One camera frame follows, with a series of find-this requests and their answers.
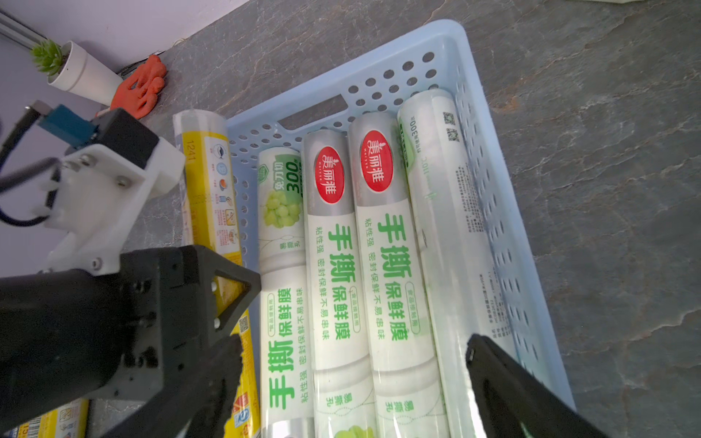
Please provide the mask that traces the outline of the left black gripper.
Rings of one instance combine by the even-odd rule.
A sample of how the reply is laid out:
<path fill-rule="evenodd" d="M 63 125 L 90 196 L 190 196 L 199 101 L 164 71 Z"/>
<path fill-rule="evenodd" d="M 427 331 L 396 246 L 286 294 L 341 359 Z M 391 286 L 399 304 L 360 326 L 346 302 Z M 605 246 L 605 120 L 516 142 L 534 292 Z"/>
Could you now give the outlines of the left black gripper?
<path fill-rule="evenodd" d="M 229 304 L 218 281 L 239 286 Z M 199 350 L 232 334 L 261 275 L 199 245 L 122 255 L 116 274 L 81 269 L 1 280 L 1 430 L 96 392 L 147 401 L 189 366 L 182 288 Z"/>

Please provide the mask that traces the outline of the yellow red wrap roll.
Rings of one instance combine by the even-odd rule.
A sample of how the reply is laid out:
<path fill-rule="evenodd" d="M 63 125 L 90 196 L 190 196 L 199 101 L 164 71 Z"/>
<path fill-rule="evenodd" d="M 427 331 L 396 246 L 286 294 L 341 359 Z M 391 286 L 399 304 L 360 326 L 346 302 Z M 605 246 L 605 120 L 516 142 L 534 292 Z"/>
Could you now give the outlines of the yellow red wrap roll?
<path fill-rule="evenodd" d="M 185 156 L 181 191 L 184 242 L 210 248 L 241 266 L 242 246 L 226 120 L 212 111 L 187 109 L 173 116 L 173 128 L 177 146 Z M 248 311 L 232 333 L 242 342 L 243 371 L 225 436 L 259 437 L 260 408 Z"/>

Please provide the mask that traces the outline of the green grape wrap roll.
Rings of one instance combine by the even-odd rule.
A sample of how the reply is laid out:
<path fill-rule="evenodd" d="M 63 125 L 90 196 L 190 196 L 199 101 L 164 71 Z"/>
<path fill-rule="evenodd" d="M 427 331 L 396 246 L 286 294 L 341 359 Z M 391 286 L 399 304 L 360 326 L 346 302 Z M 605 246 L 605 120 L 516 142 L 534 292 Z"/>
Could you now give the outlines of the green grape wrap roll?
<path fill-rule="evenodd" d="M 315 434 L 374 437 L 374 378 L 346 137 L 330 130 L 307 134 L 302 170 Z"/>
<path fill-rule="evenodd" d="M 257 231 L 265 437 L 315 434 L 302 189 L 299 151 L 277 147 L 261 153 Z"/>

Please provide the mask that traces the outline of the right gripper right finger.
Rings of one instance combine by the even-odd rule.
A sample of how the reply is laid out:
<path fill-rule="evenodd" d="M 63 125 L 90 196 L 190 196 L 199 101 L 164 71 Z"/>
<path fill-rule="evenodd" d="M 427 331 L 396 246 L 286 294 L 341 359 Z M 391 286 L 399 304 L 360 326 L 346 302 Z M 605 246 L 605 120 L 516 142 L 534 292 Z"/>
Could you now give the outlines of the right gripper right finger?
<path fill-rule="evenodd" d="M 491 338 L 473 335 L 466 365 L 488 437 L 604 437 Z"/>

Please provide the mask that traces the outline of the light blue plastic basket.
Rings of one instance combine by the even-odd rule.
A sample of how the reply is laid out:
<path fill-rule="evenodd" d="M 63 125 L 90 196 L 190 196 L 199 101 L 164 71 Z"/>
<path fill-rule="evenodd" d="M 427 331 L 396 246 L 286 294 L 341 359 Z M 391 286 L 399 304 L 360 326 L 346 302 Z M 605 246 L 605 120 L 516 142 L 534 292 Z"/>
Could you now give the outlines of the light blue plastic basket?
<path fill-rule="evenodd" d="M 227 121 L 242 257 L 257 269 L 257 166 L 262 151 L 299 148 L 307 133 L 321 128 L 346 131 L 353 118 L 397 111 L 414 93 L 432 87 L 450 92 L 456 101 L 518 357 L 564 403 L 573 404 L 476 63 L 465 29 L 454 20 L 419 27 Z"/>

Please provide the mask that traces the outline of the white green wrap roll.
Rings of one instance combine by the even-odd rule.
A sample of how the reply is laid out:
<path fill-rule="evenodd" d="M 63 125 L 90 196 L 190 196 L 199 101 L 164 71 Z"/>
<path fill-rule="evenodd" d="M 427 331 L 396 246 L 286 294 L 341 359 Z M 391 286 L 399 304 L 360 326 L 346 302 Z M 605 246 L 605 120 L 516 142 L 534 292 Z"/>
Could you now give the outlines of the white green wrap roll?
<path fill-rule="evenodd" d="M 517 353 L 454 98 L 420 92 L 398 122 L 450 434 L 483 437 L 469 339 L 485 335 Z"/>
<path fill-rule="evenodd" d="M 447 410 L 394 116 L 350 125 L 350 168 L 381 437 L 447 437 Z"/>

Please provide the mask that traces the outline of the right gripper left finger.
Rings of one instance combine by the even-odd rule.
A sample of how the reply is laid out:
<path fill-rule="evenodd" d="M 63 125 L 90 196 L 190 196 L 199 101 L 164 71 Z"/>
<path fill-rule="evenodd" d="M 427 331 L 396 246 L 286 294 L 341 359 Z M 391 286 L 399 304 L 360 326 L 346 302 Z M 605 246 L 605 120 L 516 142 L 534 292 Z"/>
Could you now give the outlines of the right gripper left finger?
<path fill-rule="evenodd" d="M 232 414 L 243 370 L 240 338 L 230 336 L 116 425 L 107 437 L 222 437 Z"/>

